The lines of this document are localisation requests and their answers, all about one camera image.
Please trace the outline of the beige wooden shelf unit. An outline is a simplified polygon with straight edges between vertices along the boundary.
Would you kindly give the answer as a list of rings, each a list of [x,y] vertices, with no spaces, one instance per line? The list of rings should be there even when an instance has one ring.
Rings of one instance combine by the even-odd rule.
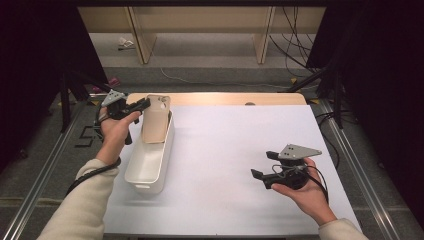
[[[240,33],[253,38],[257,62],[263,64],[268,36],[315,34],[324,7],[80,7],[90,33],[130,33],[139,62],[146,64],[159,33]]]

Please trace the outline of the metal floor rail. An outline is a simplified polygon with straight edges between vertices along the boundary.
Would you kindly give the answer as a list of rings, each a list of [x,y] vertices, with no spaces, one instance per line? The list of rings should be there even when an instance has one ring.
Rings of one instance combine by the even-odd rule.
[[[76,121],[79,115],[87,105],[86,102],[78,102],[71,111],[71,120],[68,125],[61,131],[55,139],[55,144],[49,151],[49,156],[42,161],[43,165],[37,173],[36,178],[31,182],[31,188],[23,198],[0,198],[0,205],[9,206],[11,204],[17,208],[16,214],[0,236],[0,240],[19,240],[24,231],[34,209],[36,208],[39,198],[43,193],[62,152],[66,148],[66,144],[74,131]]]
[[[341,128],[341,121],[333,119],[329,125],[384,239],[400,240],[400,235],[389,212],[378,197],[344,130]]]

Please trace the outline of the wooden table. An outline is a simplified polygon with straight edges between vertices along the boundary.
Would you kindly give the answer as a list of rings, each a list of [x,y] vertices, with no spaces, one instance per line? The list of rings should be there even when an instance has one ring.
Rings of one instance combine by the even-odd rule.
[[[189,92],[163,93],[171,98],[171,105],[306,105],[299,93],[237,93],[237,92]]]

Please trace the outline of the white plastic storage box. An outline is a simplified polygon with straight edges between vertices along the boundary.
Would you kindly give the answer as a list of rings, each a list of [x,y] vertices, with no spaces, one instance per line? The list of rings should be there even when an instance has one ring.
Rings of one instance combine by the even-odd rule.
[[[163,190],[174,133],[173,114],[169,113],[163,143],[145,143],[141,136],[134,142],[124,179],[139,194],[159,194]]]

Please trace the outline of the person's left hand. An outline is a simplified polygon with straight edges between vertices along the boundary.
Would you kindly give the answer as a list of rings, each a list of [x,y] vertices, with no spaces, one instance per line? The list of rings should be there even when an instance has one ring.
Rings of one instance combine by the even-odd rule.
[[[136,111],[121,120],[111,118],[103,120],[101,122],[101,132],[104,140],[96,159],[102,161],[105,165],[114,164],[125,145],[125,140],[129,133],[129,125],[138,120],[140,116],[141,113]]]

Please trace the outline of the peach phone case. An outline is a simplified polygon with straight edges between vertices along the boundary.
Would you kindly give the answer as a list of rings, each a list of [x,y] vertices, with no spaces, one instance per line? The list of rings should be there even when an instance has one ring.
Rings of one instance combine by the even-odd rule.
[[[170,101],[161,102],[158,97],[164,95],[149,94],[150,107],[144,110],[141,137],[144,143],[155,144],[165,141],[170,112]]]

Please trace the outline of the black curtain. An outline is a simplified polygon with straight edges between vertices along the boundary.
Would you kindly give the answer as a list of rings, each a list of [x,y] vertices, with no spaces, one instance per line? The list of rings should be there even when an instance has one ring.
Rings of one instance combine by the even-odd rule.
[[[61,0],[0,0],[0,172],[18,158],[62,86],[107,77],[78,8]]]
[[[424,0],[320,0],[326,12],[312,59],[341,52],[354,113],[403,200],[424,229]]]

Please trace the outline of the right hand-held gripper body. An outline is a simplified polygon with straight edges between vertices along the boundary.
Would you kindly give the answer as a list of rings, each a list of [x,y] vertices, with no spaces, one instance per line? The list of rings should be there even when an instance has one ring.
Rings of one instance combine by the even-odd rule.
[[[321,155],[322,151],[295,144],[287,144],[279,153],[278,164],[272,166],[273,172],[265,174],[263,182],[267,189],[274,183],[285,185],[293,190],[298,190],[306,185],[308,170],[304,161],[307,157]]]

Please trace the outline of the white table board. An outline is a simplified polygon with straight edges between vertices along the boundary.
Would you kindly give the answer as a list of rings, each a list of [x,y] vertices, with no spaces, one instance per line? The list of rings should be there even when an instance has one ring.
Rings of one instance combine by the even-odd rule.
[[[268,173],[266,154],[287,144],[319,150],[329,202],[356,216],[307,105],[175,106],[174,141],[163,190],[141,194],[118,175],[104,218],[108,234],[169,237],[289,237],[317,234],[289,198],[253,178]]]

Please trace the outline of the person's right hand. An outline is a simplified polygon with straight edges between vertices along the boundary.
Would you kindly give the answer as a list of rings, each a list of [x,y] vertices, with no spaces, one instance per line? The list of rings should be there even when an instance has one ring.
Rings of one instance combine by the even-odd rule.
[[[304,161],[308,167],[310,179],[303,188],[293,190],[285,185],[275,183],[271,189],[292,199],[319,226],[335,221],[337,217],[321,189],[321,179],[315,162],[310,158],[305,158]]]

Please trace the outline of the pink floor object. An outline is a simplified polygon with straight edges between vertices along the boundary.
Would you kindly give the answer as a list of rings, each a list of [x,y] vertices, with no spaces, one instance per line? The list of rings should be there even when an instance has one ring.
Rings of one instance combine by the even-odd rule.
[[[119,86],[119,85],[120,85],[120,80],[118,78],[116,78],[116,77],[111,78],[108,81],[108,86],[109,87],[116,87],[116,86]],[[93,90],[94,93],[101,93],[102,92],[102,90],[100,88],[96,87],[96,86],[94,86],[92,88],[92,90]]]

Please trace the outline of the white crumpled floor object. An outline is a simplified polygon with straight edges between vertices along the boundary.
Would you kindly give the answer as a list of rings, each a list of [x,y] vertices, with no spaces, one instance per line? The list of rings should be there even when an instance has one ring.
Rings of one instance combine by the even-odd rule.
[[[123,37],[120,37],[118,40],[118,50],[119,51],[123,51],[123,50],[129,50],[129,49],[134,49],[135,45],[131,40],[127,40]]]

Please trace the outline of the black metal stand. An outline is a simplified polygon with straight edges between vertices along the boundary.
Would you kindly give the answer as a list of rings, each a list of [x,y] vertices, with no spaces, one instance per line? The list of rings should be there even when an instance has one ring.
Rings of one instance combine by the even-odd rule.
[[[325,97],[330,93],[333,93],[334,119],[337,126],[342,129],[342,83],[340,72],[338,71],[338,67],[335,64],[329,63],[327,66],[313,73],[305,80],[288,88],[286,93],[294,93],[318,79],[320,79],[321,82],[317,88],[317,95],[319,97]]]
[[[97,87],[103,92],[109,92],[113,89],[111,84],[97,80],[88,74],[76,70],[69,70],[63,73],[60,79],[62,132],[71,124],[71,103],[69,94],[72,93],[77,101],[86,101],[90,98],[90,94],[86,88],[87,85]]]

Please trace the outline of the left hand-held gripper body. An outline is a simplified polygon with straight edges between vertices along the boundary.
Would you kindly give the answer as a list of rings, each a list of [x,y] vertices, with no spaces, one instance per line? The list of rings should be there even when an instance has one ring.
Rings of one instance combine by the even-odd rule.
[[[126,100],[127,93],[118,92],[111,89],[101,103],[101,107],[106,109],[106,112],[100,116],[100,122],[106,119],[121,120],[129,114]]]

